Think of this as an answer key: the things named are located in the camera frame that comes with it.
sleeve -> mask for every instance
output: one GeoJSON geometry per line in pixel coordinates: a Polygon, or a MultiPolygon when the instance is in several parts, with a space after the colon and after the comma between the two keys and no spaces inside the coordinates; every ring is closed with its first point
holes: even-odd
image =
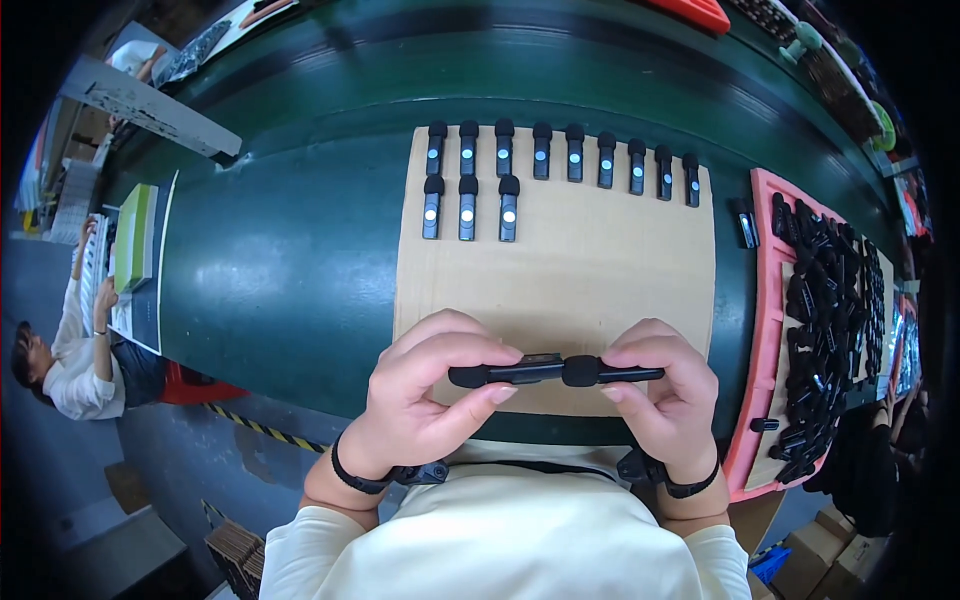
{"type": "Polygon", "coordinates": [[[104,411],[108,402],[113,400],[116,386],[112,381],[104,381],[93,372],[93,366],[80,376],[68,381],[58,381],[48,396],[54,401],[57,410],[72,420],[96,419],[104,411]]]}
{"type": "Polygon", "coordinates": [[[366,531],[352,518],[305,506],[293,522],[267,534],[261,600],[312,598],[347,546],[366,531]]]}
{"type": "Polygon", "coordinates": [[[63,346],[84,336],[84,314],[80,310],[80,282],[70,277],[66,284],[66,293],[63,295],[63,314],[60,316],[60,326],[50,351],[57,356],[63,346]]]}
{"type": "Polygon", "coordinates": [[[751,597],[747,583],[750,557],[740,547],[730,525],[713,525],[684,538],[697,565],[704,598],[751,597]]]}

metal beam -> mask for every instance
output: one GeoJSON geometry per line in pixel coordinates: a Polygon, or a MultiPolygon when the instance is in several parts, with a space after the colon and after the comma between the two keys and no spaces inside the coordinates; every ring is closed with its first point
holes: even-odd
{"type": "Polygon", "coordinates": [[[77,60],[60,93],[204,156],[236,156],[240,152],[242,140],[236,133],[137,78],[86,55],[77,60]]]}

wrist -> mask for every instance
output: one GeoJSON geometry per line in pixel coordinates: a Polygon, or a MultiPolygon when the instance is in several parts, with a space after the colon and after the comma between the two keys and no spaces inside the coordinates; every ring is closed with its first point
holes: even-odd
{"type": "Polygon", "coordinates": [[[713,440],[693,460],[683,463],[664,464],[670,481],[678,485],[689,485],[706,480],[717,465],[717,446],[713,440]]]}
{"type": "Polygon", "coordinates": [[[348,474],[363,479],[378,481],[387,476],[394,465],[377,458],[372,452],[373,444],[365,434],[360,419],[348,425],[337,443],[337,457],[348,474]]]}

hand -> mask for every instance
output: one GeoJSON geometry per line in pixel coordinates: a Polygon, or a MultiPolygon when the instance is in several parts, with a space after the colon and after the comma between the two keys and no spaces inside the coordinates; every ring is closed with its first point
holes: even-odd
{"type": "Polygon", "coordinates": [[[90,239],[90,234],[97,230],[97,220],[93,216],[89,216],[84,221],[84,224],[80,227],[80,252],[84,252],[86,248],[86,242],[90,239]]]}
{"type": "Polygon", "coordinates": [[[367,410],[340,440],[344,469],[379,479],[394,466],[424,465],[447,456],[516,388],[492,383],[447,407],[433,401],[433,385],[450,367],[513,365],[522,356],[455,310],[423,319],[380,354],[370,377],[367,410]]]}
{"type": "Polygon", "coordinates": [[[716,465],[710,423],[718,384],[703,355],[670,325],[644,319],[617,338],[601,359],[611,367],[666,371],[663,379],[647,382],[646,394],[625,382],[601,391],[616,402],[640,447],[666,465],[671,480],[696,483],[709,476],[716,465]],[[675,473],[691,481],[681,481],[675,473]]]}
{"type": "Polygon", "coordinates": [[[93,312],[97,316],[107,315],[107,311],[110,308],[113,308],[114,304],[117,303],[117,292],[116,287],[114,287],[113,276],[109,276],[104,279],[104,282],[100,284],[100,289],[97,290],[97,298],[93,301],[93,312]]]}

black wrist strap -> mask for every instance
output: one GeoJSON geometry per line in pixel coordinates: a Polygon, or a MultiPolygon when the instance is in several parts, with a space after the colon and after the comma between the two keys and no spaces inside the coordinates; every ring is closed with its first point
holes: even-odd
{"type": "Polygon", "coordinates": [[[713,480],[717,478],[717,473],[720,472],[720,457],[717,456],[717,464],[713,467],[713,473],[710,474],[710,477],[701,481],[700,483],[691,483],[686,485],[680,485],[670,481],[670,476],[666,474],[666,469],[663,470],[663,485],[666,487],[666,492],[670,494],[670,497],[683,499],[689,498],[695,493],[700,493],[713,483],[713,480]]]}
{"type": "Polygon", "coordinates": [[[369,495],[377,495],[384,490],[387,486],[390,485],[396,478],[396,474],[401,467],[394,467],[390,469],[390,472],[387,473],[387,476],[383,479],[364,479],[363,477],[354,477],[353,475],[347,473],[344,470],[344,466],[340,464],[340,457],[337,455],[337,446],[340,445],[340,438],[337,438],[337,441],[333,443],[333,446],[330,448],[330,462],[333,463],[333,472],[337,473],[337,477],[340,477],[340,481],[343,481],[345,484],[354,488],[358,492],[368,493],[369,495]]]}

